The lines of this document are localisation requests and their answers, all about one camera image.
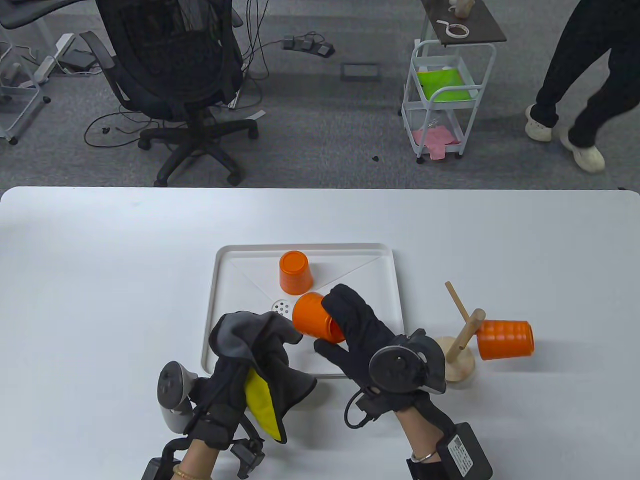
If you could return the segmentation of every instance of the gray carpet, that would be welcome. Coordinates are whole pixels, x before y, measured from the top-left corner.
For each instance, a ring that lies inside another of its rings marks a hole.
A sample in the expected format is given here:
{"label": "gray carpet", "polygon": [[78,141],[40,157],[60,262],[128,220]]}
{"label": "gray carpet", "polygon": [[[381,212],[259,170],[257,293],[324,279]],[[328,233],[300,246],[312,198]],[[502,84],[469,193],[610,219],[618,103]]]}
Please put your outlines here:
{"label": "gray carpet", "polygon": [[[259,107],[218,120],[242,118],[258,109],[260,139],[245,134],[223,140],[224,148],[247,172],[244,187],[324,188],[492,188],[492,189],[640,189],[640,149],[637,136],[640,109],[609,122],[598,145],[607,171],[580,171],[558,141],[539,145],[525,137],[523,110],[546,71],[555,42],[577,0],[541,0],[527,4],[486,0],[508,37],[499,46],[490,87],[484,96],[463,159],[415,163],[401,119],[396,115],[406,77],[413,38],[419,36],[422,6],[418,0],[271,0],[261,29],[264,42],[316,30],[337,48],[328,60],[264,49],[271,71],[261,82]],[[244,13],[238,1],[236,8]],[[105,38],[95,5],[83,2],[47,18],[57,35],[94,29]],[[12,34],[33,41],[28,28]],[[238,31],[241,43],[244,30]],[[465,56],[472,71],[485,61],[477,49]],[[381,64],[380,83],[343,83],[339,66],[345,61]],[[252,72],[264,72],[255,60]],[[571,88],[559,106],[561,124],[583,108],[607,75],[606,58],[593,65]],[[20,143],[0,143],[0,191],[18,185],[150,186],[168,155],[164,145],[149,152],[135,144],[121,148],[91,148],[83,142],[86,126],[96,117],[116,111],[118,103],[106,80],[98,77],[54,77],[45,85],[53,102],[44,107]],[[241,105],[257,100],[248,85]],[[103,135],[102,126],[111,131]],[[132,136],[115,127],[135,128],[122,117],[109,118],[92,129],[94,142],[115,144]],[[170,179],[171,186],[227,186],[226,171],[210,157],[195,159]]]}

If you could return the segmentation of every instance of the orange plastic cup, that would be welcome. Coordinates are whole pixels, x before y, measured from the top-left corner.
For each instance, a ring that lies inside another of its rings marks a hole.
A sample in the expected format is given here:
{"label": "orange plastic cup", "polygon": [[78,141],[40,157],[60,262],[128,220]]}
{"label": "orange plastic cup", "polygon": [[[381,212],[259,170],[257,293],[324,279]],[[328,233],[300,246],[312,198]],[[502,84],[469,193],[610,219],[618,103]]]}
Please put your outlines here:
{"label": "orange plastic cup", "polygon": [[477,331],[477,338],[483,360],[531,356],[536,349],[529,322],[485,320]]}
{"label": "orange plastic cup", "polygon": [[280,288],[289,295],[302,295],[314,284],[307,256],[292,250],[280,257]]}
{"label": "orange plastic cup", "polygon": [[304,335],[331,343],[344,342],[342,330],[322,306],[323,298],[315,292],[300,297],[293,307],[293,326]]}

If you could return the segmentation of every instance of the white plastic tray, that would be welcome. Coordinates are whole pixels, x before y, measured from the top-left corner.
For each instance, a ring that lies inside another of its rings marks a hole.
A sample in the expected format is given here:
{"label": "white plastic tray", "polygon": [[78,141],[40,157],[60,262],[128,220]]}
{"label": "white plastic tray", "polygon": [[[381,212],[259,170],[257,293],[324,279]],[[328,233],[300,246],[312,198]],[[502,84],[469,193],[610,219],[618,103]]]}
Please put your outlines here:
{"label": "white plastic tray", "polygon": [[[394,256],[385,245],[226,246],[216,255],[202,345],[202,367],[209,374],[217,360],[209,348],[209,334],[223,314],[238,310],[262,314],[276,310],[291,318],[299,297],[284,293],[278,277],[280,257],[289,250],[300,250],[307,255],[314,277],[312,291],[326,295],[333,286],[346,284],[370,304],[378,318],[395,334],[404,333]],[[316,376],[343,376],[340,369],[314,352],[313,341],[305,336],[298,345],[285,346],[291,367]]]}

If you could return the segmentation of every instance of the white table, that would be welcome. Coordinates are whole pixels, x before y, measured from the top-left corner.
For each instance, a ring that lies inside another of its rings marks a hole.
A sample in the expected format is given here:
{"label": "white table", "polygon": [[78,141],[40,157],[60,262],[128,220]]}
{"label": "white table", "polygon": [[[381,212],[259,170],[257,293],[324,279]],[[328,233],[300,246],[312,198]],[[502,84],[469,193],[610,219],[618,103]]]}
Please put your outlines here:
{"label": "white table", "polygon": [[[494,478],[640,471],[640,198],[618,191],[15,188],[0,202],[2,478],[140,478],[172,434],[169,360],[199,367],[212,268],[228,244],[381,242],[407,330],[461,326],[444,287],[531,322],[531,359],[479,362],[436,399],[473,425]],[[410,478],[393,416],[342,424],[354,391],[322,382],[268,442],[259,479]],[[230,454],[216,479],[235,478]]]}

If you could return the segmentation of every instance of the dark wooden tabletop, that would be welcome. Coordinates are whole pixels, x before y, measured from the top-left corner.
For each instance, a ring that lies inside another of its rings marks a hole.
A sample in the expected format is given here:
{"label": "dark wooden tabletop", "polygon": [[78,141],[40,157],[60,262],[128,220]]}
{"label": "dark wooden tabletop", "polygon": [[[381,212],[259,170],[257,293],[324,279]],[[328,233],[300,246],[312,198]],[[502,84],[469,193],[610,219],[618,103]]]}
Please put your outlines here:
{"label": "dark wooden tabletop", "polygon": [[[494,44],[507,41],[507,37],[504,36],[500,26],[483,0],[476,0],[469,18],[465,20],[457,18],[453,11],[449,11],[449,0],[420,1],[422,1],[424,11],[427,13],[436,36],[442,45]],[[466,38],[451,38],[447,35],[447,26],[437,23],[438,20],[444,20],[450,24],[463,24],[469,28],[469,36]]]}

